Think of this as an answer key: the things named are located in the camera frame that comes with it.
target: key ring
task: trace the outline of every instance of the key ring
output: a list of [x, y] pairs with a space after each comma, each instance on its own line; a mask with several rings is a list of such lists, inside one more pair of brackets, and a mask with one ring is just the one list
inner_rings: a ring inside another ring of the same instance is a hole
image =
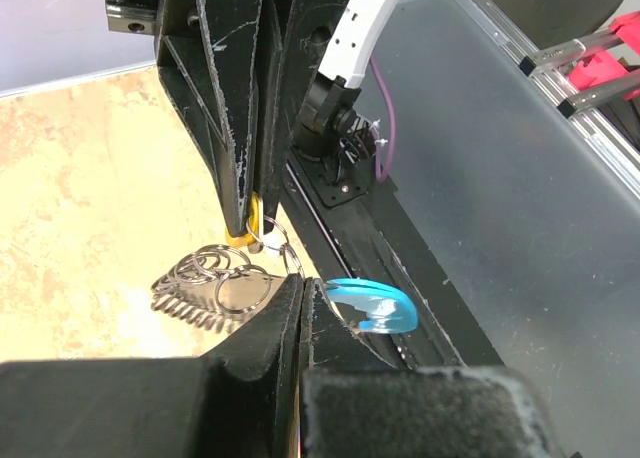
[[199, 260], [194, 260], [196, 253], [189, 253], [187, 256], [182, 258], [178, 263], [176, 263], [176, 266], [174, 266], [169, 272], [170, 279], [172, 279], [176, 284], [183, 283], [183, 284], [190, 284], [190, 285], [201, 285], [208, 281], [205, 277], [198, 278], [197, 274], [194, 273], [194, 270], [192, 268], [193, 262], [199, 261]]
[[151, 285], [151, 291], [154, 294], [164, 293], [166, 291], [169, 291], [174, 286], [175, 286], [175, 283], [171, 281], [168, 274], [164, 274], [160, 278], [158, 278], [156, 281], [153, 282], [153, 284]]
[[[193, 253], [194, 256], [191, 259], [191, 264], [194, 266], [196, 270], [198, 270], [203, 275], [206, 275], [213, 279], [218, 279], [231, 266], [231, 257], [229, 256], [229, 253], [240, 257], [245, 262], [244, 263], [245, 265], [251, 264], [251, 259], [245, 253], [229, 245], [203, 246], [198, 251]], [[223, 256], [226, 258], [227, 264], [223, 268], [216, 268], [217, 266], [220, 265], [220, 261], [221, 261], [219, 259], [220, 256]], [[217, 257], [218, 261], [212, 267], [205, 268], [204, 263], [199, 263], [200, 260], [198, 258], [200, 257], [204, 257], [205, 261], [206, 261], [206, 257]]]
[[[258, 299], [258, 301], [256, 301], [253, 305], [247, 306], [245, 308], [234, 309], [234, 308], [229, 308], [223, 305], [222, 302], [220, 301], [220, 290], [222, 289], [222, 286], [228, 280], [230, 280], [234, 275], [241, 275], [245, 271], [259, 272], [267, 276], [269, 278], [267, 282], [267, 290], [262, 294], [262, 296]], [[260, 306], [260, 304], [265, 300], [265, 298], [269, 296], [269, 292], [271, 291], [272, 281], [273, 281], [273, 277], [269, 273], [267, 273], [267, 270], [265, 270], [261, 266], [254, 265], [254, 264], [236, 266], [234, 269], [229, 270], [226, 273], [223, 273], [221, 275], [220, 279], [218, 280], [218, 284], [216, 285], [216, 289], [213, 292], [213, 299], [215, 304], [226, 313], [229, 313], [232, 315], [240, 315], [242, 313], [248, 313], [250, 311], [255, 310], [258, 306]]]
[[[290, 243], [285, 243], [280, 247], [280, 254], [282, 255], [282, 259], [284, 260], [284, 269], [287, 270], [287, 274], [291, 275], [292, 273], [299, 273], [304, 280], [304, 270], [302, 269], [302, 262], [300, 261], [296, 250], [293, 249]], [[293, 266], [296, 267], [295, 272], [291, 271], [289, 260], [287, 260], [287, 254], [289, 255], [289, 258], [291, 258]]]
[[[273, 218], [270, 218], [268, 216], [264, 216], [264, 220], [268, 221], [269, 223], [271, 223], [274, 227], [276, 227], [280, 233], [282, 233], [282, 236], [284, 236], [284, 244], [285, 245], [289, 245], [289, 234], [287, 233], [287, 230], [284, 228], [284, 226], [282, 226], [280, 223], [278, 223], [276, 220], [274, 220]], [[281, 247], [280, 248], [276, 248], [275, 246], [271, 246], [266, 244], [262, 238], [260, 238], [258, 235], [256, 235], [256, 233], [251, 229], [251, 226], [249, 226], [249, 221], [247, 221], [247, 225], [246, 225], [246, 229], [247, 229], [247, 233], [249, 233], [254, 240], [256, 240], [257, 243], [261, 244], [262, 246], [264, 246], [265, 248], [269, 249], [269, 250], [273, 250], [273, 251], [277, 251], [278, 253], [281, 253]]]

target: red bracket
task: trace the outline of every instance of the red bracket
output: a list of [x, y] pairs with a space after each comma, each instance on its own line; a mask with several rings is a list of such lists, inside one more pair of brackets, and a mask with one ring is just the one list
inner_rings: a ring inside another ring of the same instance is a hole
[[[609, 29], [634, 52], [640, 55], [640, 11], [619, 16], [609, 25]], [[569, 73], [569, 81], [580, 91], [607, 81], [615, 80], [628, 73], [624, 66], [608, 51], [593, 55], [588, 61], [583, 60]], [[640, 95], [636, 90], [625, 96], [630, 100]]]

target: bolt hole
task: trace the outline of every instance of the bolt hole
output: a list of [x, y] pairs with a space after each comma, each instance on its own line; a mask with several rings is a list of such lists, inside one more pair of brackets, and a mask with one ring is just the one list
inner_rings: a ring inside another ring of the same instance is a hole
[[326, 26], [319, 26], [311, 33], [311, 42], [314, 45], [324, 45], [331, 39], [331, 30]]
[[191, 8], [187, 13], [187, 26], [192, 30], [200, 27], [200, 17], [195, 8]]
[[129, 23], [129, 31], [133, 31], [134, 33], [140, 33], [144, 31], [144, 25], [142, 23]]

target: marble countertop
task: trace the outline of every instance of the marble countertop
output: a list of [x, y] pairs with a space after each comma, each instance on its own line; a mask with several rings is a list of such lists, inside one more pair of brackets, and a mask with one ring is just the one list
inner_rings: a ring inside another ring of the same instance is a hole
[[[0, 130], [0, 362], [195, 356], [224, 339], [149, 307], [159, 275], [225, 241], [155, 68], [0, 100]], [[285, 274], [277, 257], [254, 262]]]

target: blue key tag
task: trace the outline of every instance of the blue key tag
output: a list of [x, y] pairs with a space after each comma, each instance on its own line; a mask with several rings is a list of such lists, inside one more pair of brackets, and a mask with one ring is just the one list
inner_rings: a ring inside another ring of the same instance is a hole
[[326, 283], [327, 297], [366, 313], [356, 326], [365, 333], [407, 333], [418, 326], [418, 312], [402, 291], [376, 281], [340, 278]]

